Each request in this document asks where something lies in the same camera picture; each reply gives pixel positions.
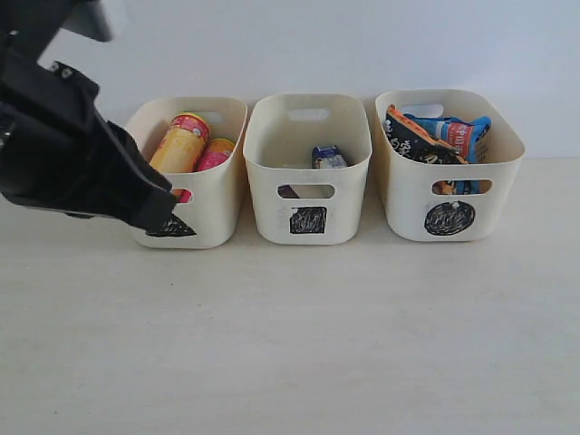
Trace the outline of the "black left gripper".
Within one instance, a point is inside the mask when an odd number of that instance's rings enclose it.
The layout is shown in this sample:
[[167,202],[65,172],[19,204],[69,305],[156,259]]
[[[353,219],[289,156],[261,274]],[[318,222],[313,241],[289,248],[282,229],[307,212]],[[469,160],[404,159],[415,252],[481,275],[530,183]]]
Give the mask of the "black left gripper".
[[1,35],[1,193],[28,208],[102,216],[157,231],[177,199],[132,136],[95,107],[99,85],[64,63],[44,69]]

